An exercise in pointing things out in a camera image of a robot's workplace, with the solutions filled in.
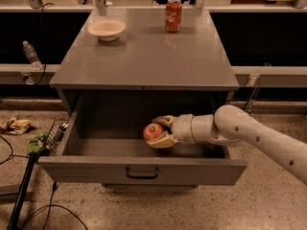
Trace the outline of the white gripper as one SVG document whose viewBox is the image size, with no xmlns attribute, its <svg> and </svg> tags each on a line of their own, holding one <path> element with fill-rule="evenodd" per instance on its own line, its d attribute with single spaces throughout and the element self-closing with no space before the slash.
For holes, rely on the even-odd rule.
<svg viewBox="0 0 307 230">
<path fill-rule="evenodd" d="M 162 132 L 156 138 L 148 140 L 146 144 L 153 149 L 167 149 L 173 147 L 177 142 L 184 145 L 195 143 L 192 134 L 192 114 L 180 115 L 177 118 L 173 115 L 158 116 L 153 119 L 154 123 L 161 124 L 171 129 L 172 134 L 168 131 Z"/>
</svg>

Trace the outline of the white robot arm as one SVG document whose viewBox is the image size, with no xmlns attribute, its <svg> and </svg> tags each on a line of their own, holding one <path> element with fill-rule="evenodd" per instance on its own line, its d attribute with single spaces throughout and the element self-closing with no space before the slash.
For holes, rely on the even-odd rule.
<svg viewBox="0 0 307 230">
<path fill-rule="evenodd" d="M 223 105 L 208 115 L 156 117 L 144 128 L 143 137 L 153 149 L 177 144 L 233 146 L 244 141 L 307 184 L 307 144 L 259 123 L 234 105 Z"/>
</svg>

